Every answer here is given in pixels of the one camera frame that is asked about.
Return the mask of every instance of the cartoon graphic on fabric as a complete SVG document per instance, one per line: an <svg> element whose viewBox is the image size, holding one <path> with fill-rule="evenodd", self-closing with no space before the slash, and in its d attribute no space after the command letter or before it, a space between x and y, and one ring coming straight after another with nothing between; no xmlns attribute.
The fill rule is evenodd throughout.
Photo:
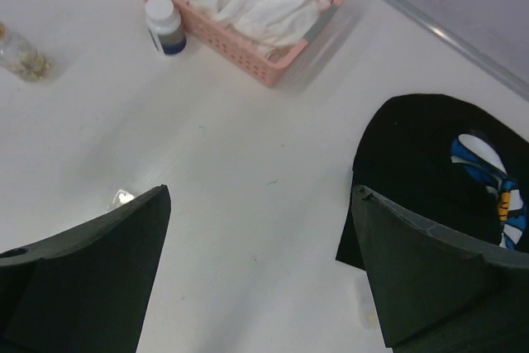
<svg viewBox="0 0 529 353"><path fill-rule="evenodd" d="M452 163L462 165L475 181L498 199L498 216L503 224L500 246L516 249L527 227L527 207L517 181L508 175L498 153L477 137L482 134L461 134L452 141Z"/></svg>

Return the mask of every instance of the white bottle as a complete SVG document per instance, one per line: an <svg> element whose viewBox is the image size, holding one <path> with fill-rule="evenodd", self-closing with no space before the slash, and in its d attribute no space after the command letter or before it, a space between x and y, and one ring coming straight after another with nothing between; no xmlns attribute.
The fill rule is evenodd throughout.
<svg viewBox="0 0 529 353"><path fill-rule="evenodd" d="M171 0L148 0L147 26L156 49L166 55L178 54L186 45L182 17Z"/></svg>

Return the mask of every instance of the bottle label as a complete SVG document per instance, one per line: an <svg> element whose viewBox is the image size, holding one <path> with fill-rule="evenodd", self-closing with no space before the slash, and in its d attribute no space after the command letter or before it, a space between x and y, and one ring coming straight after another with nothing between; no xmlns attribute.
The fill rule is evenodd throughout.
<svg viewBox="0 0 529 353"><path fill-rule="evenodd" d="M149 31L149 33L152 41L155 43L156 49L167 55L178 54L187 43L182 26L168 35L156 35L152 31Z"/></svg>

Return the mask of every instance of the white table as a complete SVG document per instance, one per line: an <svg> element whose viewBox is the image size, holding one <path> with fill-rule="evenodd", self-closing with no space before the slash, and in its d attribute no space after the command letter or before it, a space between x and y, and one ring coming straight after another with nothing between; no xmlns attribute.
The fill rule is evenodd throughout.
<svg viewBox="0 0 529 353"><path fill-rule="evenodd" d="M439 92L529 131L527 103L381 0L348 0L275 89L193 38L160 58L141 0L0 5L57 64L37 85L0 71L0 250L169 185L140 353L385 351L334 261L369 119Z"/></svg>

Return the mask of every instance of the black cloth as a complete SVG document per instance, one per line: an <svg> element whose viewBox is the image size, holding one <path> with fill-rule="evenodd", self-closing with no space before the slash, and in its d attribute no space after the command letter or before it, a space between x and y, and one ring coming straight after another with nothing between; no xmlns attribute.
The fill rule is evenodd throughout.
<svg viewBox="0 0 529 353"><path fill-rule="evenodd" d="M375 114L353 165L353 187L365 185L397 204L469 236L499 244L497 200L450 159L462 133L482 131L529 203L529 144L482 109L445 95L388 100ZM517 250L529 252L529 234ZM349 210L336 259L364 268Z"/></svg>

